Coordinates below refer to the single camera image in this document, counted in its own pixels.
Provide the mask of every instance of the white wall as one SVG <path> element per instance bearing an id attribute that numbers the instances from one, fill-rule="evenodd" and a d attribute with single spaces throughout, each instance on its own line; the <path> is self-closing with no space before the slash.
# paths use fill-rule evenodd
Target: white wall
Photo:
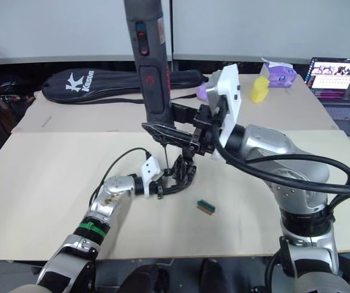
<path id="1" fill-rule="evenodd" d="M 173 58 L 350 58 L 348 0 L 174 0 Z"/>
<path id="2" fill-rule="evenodd" d="M 87 60 L 134 60 L 123 0 L 0 0 L 0 64 Z"/>

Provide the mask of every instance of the beige board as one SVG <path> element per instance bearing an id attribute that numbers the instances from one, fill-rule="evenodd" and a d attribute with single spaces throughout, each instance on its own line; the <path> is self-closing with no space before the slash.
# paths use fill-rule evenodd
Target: beige board
<path id="1" fill-rule="evenodd" d="M 303 150 L 350 166 L 341 131 L 287 131 Z M 0 259 L 46 260 L 79 225 L 103 173 L 124 151 L 146 147 L 164 166 L 164 152 L 146 133 L 14 133 L 0 151 Z M 168 147 L 173 162 L 179 149 Z M 143 152 L 111 175 L 140 173 Z M 192 186 L 162 200 L 137 197 L 112 253 L 100 258 L 270 255 L 279 246 L 279 210 L 266 184 L 233 167 L 196 156 Z M 345 176 L 331 168 L 330 182 Z M 197 200 L 215 205 L 199 211 Z M 335 212 L 339 251 L 350 251 L 350 200 Z"/>

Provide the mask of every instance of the tissue box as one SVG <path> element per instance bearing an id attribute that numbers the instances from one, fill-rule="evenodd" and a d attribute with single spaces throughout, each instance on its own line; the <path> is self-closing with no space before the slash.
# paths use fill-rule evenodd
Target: tissue box
<path id="1" fill-rule="evenodd" d="M 263 64 L 260 76 L 264 76 L 270 81 L 268 87 L 291 87 L 296 80 L 297 73 L 291 67 L 271 62 Z"/>

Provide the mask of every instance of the yellow object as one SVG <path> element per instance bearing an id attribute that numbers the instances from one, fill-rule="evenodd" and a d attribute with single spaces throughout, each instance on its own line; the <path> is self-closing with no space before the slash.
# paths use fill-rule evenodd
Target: yellow object
<path id="1" fill-rule="evenodd" d="M 254 103 L 259 103 L 263 101 L 268 94 L 268 85 L 270 81 L 264 76 L 259 76 L 253 83 L 253 88 L 250 93 L 250 99 Z"/>

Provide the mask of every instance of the white table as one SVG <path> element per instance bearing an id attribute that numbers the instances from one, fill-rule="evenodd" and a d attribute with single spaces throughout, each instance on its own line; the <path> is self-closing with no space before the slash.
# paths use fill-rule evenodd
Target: white table
<path id="1" fill-rule="evenodd" d="M 341 131 L 285 131 L 303 150 L 350 166 L 350 140 Z M 162 148 L 140 133 L 14 133 L 0 151 L 0 259 L 46 260 L 80 223 L 108 165 L 125 150 Z M 179 149 L 169 147 L 169 159 Z M 138 172 L 133 153 L 112 175 Z M 270 255 L 279 246 L 279 209 L 265 183 L 209 156 L 195 157 L 192 186 L 157 200 L 137 197 L 110 254 L 99 258 Z M 345 176 L 331 169 L 330 181 Z M 212 216 L 197 200 L 216 206 Z M 350 251 L 350 200 L 335 212 L 339 251 Z"/>
<path id="2" fill-rule="evenodd" d="M 323 105 L 309 91 L 300 76 L 290 89 L 269 89 L 262 103 L 249 99 L 257 74 L 241 74 L 241 97 L 238 123 L 256 124 L 284 130 L 331 130 L 338 126 Z M 195 89 L 172 90 L 171 98 L 190 95 Z M 123 95 L 122 98 L 141 99 L 141 94 Z M 117 103 L 96 105 L 64 105 L 48 101 L 41 92 L 28 108 L 13 132 L 142 132 L 146 121 L 144 105 Z M 176 103 L 199 108 L 199 99 L 177 99 Z M 192 126 L 180 125 L 192 131 Z"/>

